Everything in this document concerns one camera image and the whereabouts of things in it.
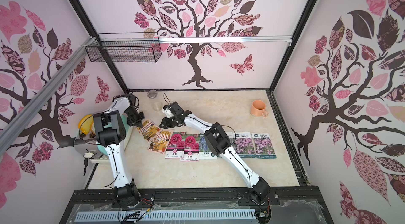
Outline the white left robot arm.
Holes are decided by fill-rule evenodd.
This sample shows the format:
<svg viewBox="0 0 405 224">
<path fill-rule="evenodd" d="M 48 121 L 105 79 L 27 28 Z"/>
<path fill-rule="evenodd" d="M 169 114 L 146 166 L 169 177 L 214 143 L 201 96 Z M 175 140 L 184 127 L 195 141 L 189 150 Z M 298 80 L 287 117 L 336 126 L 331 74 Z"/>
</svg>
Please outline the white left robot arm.
<svg viewBox="0 0 405 224">
<path fill-rule="evenodd" d="M 138 98 L 134 94 L 119 95 L 114 97 L 108 109 L 93 115 L 96 139 L 107 153 L 114 176 L 114 208 L 132 208 L 140 201 L 140 193 L 125 160 L 124 140 L 127 130 L 122 119 L 126 118 L 130 128 L 141 128 L 144 113 L 138 112 L 138 105 Z"/>
</svg>

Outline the orange ceramic mug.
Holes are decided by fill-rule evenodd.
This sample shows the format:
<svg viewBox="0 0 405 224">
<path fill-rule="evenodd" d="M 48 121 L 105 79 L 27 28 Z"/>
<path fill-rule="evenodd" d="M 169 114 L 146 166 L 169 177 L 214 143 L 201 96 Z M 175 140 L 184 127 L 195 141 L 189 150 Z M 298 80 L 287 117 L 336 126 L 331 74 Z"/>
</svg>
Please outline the orange ceramic mug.
<svg viewBox="0 0 405 224">
<path fill-rule="evenodd" d="M 269 112 L 266 110 L 266 104 L 261 100 L 255 100 L 252 103 L 250 114 L 255 117 L 267 117 Z"/>
</svg>

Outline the aluminium rail on wall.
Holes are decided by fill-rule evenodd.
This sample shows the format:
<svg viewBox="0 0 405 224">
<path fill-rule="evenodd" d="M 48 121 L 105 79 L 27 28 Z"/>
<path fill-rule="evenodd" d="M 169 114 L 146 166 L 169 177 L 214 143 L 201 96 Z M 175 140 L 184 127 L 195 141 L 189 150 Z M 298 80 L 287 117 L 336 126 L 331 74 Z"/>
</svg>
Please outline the aluminium rail on wall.
<svg viewBox="0 0 405 224">
<path fill-rule="evenodd" d="M 10 145 L 19 137 L 30 121 L 38 114 L 43 105 L 55 94 L 59 86 L 74 71 L 79 62 L 86 56 L 85 48 L 96 43 L 95 37 L 89 37 L 80 48 L 67 60 L 63 67 L 40 89 L 28 102 L 27 106 L 17 114 L 16 118 L 8 123 L 1 133 L 1 154 L 4 154 Z"/>
</svg>

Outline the pink cosmos seed packet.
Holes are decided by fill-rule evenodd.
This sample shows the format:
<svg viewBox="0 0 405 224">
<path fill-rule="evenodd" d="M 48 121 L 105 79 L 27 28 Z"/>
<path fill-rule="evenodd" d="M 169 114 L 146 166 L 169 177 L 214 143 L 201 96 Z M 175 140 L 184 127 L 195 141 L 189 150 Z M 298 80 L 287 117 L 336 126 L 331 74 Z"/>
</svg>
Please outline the pink cosmos seed packet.
<svg viewBox="0 0 405 224">
<path fill-rule="evenodd" d="M 256 158 L 253 138 L 250 132 L 237 132 L 233 147 L 241 158 Z"/>
</svg>

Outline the clear glass jar with grains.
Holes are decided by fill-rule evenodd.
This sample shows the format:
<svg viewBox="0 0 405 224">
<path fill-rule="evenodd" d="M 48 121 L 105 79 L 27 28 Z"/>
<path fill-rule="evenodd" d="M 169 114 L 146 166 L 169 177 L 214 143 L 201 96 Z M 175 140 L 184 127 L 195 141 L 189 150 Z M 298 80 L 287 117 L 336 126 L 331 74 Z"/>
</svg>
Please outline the clear glass jar with grains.
<svg viewBox="0 0 405 224">
<path fill-rule="evenodd" d="M 156 90 L 150 90 L 147 92 L 147 97 L 152 109 L 156 112 L 160 112 L 163 108 L 163 103 L 158 97 L 158 92 Z"/>
</svg>

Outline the lavender seed packet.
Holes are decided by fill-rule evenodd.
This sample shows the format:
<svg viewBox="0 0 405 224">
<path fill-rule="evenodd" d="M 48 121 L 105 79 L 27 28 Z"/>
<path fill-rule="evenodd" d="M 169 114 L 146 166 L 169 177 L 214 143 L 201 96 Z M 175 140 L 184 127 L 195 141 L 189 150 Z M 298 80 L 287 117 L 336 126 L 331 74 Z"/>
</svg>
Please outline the lavender seed packet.
<svg viewBox="0 0 405 224">
<path fill-rule="evenodd" d="M 200 160 L 217 160 L 217 156 L 210 151 L 207 141 L 203 134 L 200 134 L 200 139 L 199 139 L 199 159 Z"/>
<path fill-rule="evenodd" d="M 227 137 L 229 139 L 229 145 L 228 147 L 232 147 L 235 140 L 236 140 L 236 133 L 235 132 L 226 132 Z"/>
</svg>

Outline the pink rose packet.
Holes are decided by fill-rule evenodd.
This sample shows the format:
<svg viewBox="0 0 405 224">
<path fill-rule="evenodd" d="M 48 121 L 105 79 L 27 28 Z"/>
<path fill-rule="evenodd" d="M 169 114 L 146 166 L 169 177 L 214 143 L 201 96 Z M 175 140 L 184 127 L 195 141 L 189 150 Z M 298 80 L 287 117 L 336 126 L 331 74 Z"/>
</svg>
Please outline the pink rose packet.
<svg viewBox="0 0 405 224">
<path fill-rule="evenodd" d="M 199 143 L 199 134 L 186 134 L 184 138 L 184 154 L 183 157 L 180 158 L 180 161 L 199 161 Z"/>
<path fill-rule="evenodd" d="M 165 152 L 166 159 L 181 159 L 184 156 L 186 132 L 174 132 Z"/>
</svg>

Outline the orange illustrated packet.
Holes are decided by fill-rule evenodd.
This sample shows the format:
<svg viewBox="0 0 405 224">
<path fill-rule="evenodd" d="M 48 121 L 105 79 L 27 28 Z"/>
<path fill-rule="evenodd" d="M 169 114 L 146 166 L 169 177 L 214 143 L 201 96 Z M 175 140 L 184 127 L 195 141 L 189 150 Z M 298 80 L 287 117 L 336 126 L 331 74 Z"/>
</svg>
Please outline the orange illustrated packet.
<svg viewBox="0 0 405 224">
<path fill-rule="evenodd" d="M 173 134 L 173 130 L 161 130 L 150 141 L 148 146 L 149 152 L 164 154 Z"/>
<path fill-rule="evenodd" d="M 142 127 L 137 128 L 140 135 L 148 142 L 152 141 L 156 136 L 161 133 L 162 129 L 153 121 L 146 119 L 142 123 Z"/>
</svg>

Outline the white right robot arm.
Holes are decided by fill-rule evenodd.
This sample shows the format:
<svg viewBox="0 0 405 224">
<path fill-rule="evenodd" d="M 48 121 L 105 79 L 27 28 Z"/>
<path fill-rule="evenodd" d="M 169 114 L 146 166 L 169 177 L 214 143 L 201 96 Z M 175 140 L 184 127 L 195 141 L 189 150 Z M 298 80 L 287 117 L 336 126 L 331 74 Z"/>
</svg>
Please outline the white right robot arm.
<svg viewBox="0 0 405 224">
<path fill-rule="evenodd" d="M 206 122 L 191 111 L 183 110 L 177 102 L 163 106 L 162 112 L 165 117 L 160 123 L 161 128 L 172 129 L 186 126 L 202 133 L 209 150 L 227 161 L 242 177 L 250 190 L 252 201 L 258 205 L 267 202 L 267 195 L 270 191 L 268 182 L 254 172 L 237 154 L 221 124 Z"/>
</svg>

